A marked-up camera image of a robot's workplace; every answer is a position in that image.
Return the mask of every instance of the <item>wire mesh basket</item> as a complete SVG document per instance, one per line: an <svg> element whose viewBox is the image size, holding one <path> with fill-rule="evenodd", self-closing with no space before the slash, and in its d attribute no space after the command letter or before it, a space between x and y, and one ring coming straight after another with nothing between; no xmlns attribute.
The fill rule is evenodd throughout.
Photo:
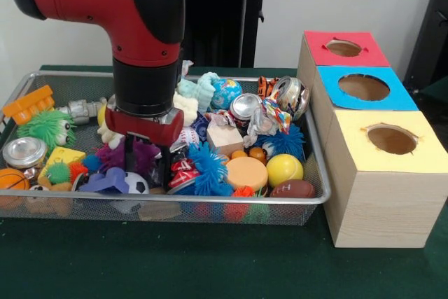
<svg viewBox="0 0 448 299"><path fill-rule="evenodd" d="M257 78L232 78L244 92L257 91ZM78 99L95 101L113 94L108 73L39 71L25 76L8 102L49 85L56 106ZM4 130L0 147L17 137L14 121L0 114ZM316 189L311 199L200 197L183 195L99 194L35 190L0 190L0 217L66 218L110 221L165 221L304 225L318 204L330 197L330 184L319 138L308 111L300 125L305 135L304 179ZM97 121L76 128L74 149L94 153L102 146ZM0 168L6 163L0 158Z"/></svg>

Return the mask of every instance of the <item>yellow sponge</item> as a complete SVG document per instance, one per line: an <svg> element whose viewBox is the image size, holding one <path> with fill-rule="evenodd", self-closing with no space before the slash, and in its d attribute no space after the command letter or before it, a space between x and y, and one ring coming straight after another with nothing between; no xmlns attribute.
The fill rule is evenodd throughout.
<svg viewBox="0 0 448 299"><path fill-rule="evenodd" d="M42 172L39 174L38 177L41 178L41 176L45 175L48 166L54 164L55 162L63 162L64 164L69 165L72 162L81 161L84 158L85 158L84 152L58 146L51 153L45 167L42 169Z"/></svg>

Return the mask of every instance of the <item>googly eye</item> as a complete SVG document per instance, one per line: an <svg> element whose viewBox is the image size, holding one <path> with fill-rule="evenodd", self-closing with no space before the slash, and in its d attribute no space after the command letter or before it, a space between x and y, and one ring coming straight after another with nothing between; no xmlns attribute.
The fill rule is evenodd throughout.
<svg viewBox="0 0 448 299"><path fill-rule="evenodd" d="M60 125L60 127L61 127L61 131L63 131L63 132L67 132L67 131L69 131L70 130L70 123L69 122L67 122L66 120L61 120L60 122L59 122L59 125Z"/></svg>
<svg viewBox="0 0 448 299"><path fill-rule="evenodd" d="M67 136L65 133L59 133L56 136L56 144L59 146L63 146L69 142L69 136Z"/></svg>
<svg viewBox="0 0 448 299"><path fill-rule="evenodd" d="M266 159L269 160L274 156L274 145L272 143L264 143L261 148L263 149L263 152L266 153Z"/></svg>

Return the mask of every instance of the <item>purple toy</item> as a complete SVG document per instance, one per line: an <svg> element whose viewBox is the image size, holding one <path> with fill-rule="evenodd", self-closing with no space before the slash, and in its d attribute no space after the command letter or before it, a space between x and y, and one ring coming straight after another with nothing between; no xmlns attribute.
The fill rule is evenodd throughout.
<svg viewBox="0 0 448 299"><path fill-rule="evenodd" d="M146 144L142 140L134 139L133 153L135 157L134 171L143 178L148 177L149 172L155 167L155 160L160 156L160 149L153 144ZM117 148L112 150L109 145L97 151L96 156L103 165L100 172L105 172L112 167L125 168L125 138L120 140Z"/></svg>
<svg viewBox="0 0 448 299"><path fill-rule="evenodd" d="M128 193L129 185L125 181L126 173L121 168L110 168L106 175L92 174L89 182L79 188L80 192L91 193Z"/></svg>

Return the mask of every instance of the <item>yellow tennis ball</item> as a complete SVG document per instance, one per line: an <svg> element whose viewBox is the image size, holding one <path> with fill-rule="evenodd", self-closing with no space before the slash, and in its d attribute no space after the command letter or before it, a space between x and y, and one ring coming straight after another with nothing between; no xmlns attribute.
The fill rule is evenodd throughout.
<svg viewBox="0 0 448 299"><path fill-rule="evenodd" d="M303 179L303 166L300 161L289 154L278 154L267 163L269 185L275 188L280 183L291 179Z"/></svg>
<svg viewBox="0 0 448 299"><path fill-rule="evenodd" d="M98 125L101 126L103 125L104 122L104 116L106 115L106 105L103 105L99 110L98 110Z"/></svg>

